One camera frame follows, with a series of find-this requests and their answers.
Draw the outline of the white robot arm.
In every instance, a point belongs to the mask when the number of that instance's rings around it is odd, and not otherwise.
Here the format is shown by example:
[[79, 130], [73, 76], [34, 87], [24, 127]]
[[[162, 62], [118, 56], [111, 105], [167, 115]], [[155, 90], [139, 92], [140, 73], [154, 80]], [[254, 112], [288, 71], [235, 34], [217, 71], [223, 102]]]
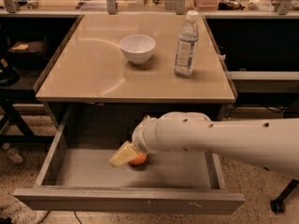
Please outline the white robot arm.
[[146, 116], [110, 163], [121, 166], [140, 153], [202, 150], [298, 180], [299, 119], [213, 121], [195, 112]]

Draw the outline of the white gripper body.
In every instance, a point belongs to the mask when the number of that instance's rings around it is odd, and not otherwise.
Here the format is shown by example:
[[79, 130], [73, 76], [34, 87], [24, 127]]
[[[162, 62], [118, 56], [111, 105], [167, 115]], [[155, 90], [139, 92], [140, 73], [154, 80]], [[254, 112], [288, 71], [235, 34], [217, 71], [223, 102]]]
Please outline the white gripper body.
[[132, 134], [132, 142], [136, 149], [144, 154], [154, 153], [153, 149], [150, 149], [147, 145], [144, 137], [144, 131], [146, 126], [153, 121], [150, 116], [145, 116], [142, 121], [135, 127]]

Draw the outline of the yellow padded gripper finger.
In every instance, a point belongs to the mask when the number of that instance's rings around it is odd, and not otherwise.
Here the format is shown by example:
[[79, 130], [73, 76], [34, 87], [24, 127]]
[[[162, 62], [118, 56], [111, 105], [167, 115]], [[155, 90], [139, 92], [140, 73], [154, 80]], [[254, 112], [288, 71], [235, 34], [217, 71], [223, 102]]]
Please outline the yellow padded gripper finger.
[[112, 155], [109, 160], [110, 164], [114, 167], [119, 167], [125, 163], [132, 161], [139, 155], [138, 149], [129, 141], [126, 141], [121, 147]]

